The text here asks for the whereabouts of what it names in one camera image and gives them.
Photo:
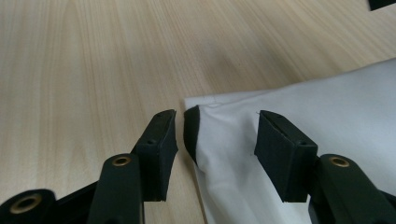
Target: towel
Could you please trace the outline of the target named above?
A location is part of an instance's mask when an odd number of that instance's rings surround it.
[[[278,90],[187,98],[185,106],[185,145],[209,224],[311,223],[308,203],[282,203],[254,155],[261,110],[290,120],[318,144],[318,156],[348,157],[396,195],[396,59]]]

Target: white fabric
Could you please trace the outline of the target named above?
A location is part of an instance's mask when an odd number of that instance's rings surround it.
[[[196,175],[208,223],[311,223],[308,204],[282,203],[253,153],[260,110],[285,116],[319,156],[352,159],[396,195],[395,88],[396,59],[274,91],[186,99],[200,105]]]

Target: light wood tabletop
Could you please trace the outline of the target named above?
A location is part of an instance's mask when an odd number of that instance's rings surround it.
[[[147,223],[204,223],[183,99],[278,88],[396,57],[396,6],[365,0],[0,1],[0,203],[99,178],[177,111],[168,200]]]

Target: table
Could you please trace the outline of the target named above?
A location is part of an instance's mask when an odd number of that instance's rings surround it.
[[[396,6],[361,0],[0,1],[0,202],[99,178],[157,112],[177,110],[166,203],[147,223],[204,223],[183,99],[279,88],[396,57]]]

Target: wooden surface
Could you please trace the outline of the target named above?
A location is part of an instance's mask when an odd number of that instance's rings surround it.
[[[151,117],[177,110],[168,201],[147,223],[203,223],[183,99],[278,88],[396,57],[396,6],[364,0],[0,1],[0,203],[98,179]]]

